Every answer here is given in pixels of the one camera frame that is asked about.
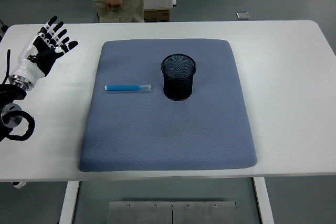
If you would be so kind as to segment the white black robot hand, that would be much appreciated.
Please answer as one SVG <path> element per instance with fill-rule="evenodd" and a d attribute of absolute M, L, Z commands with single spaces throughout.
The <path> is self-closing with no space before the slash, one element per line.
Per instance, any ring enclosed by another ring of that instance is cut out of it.
<path fill-rule="evenodd" d="M 9 75 L 9 82 L 32 89 L 40 78 L 46 77 L 57 59 L 74 49 L 77 41 L 70 41 L 64 23 L 57 23 L 57 16 L 45 23 L 32 36 L 18 58 L 18 67 Z"/>

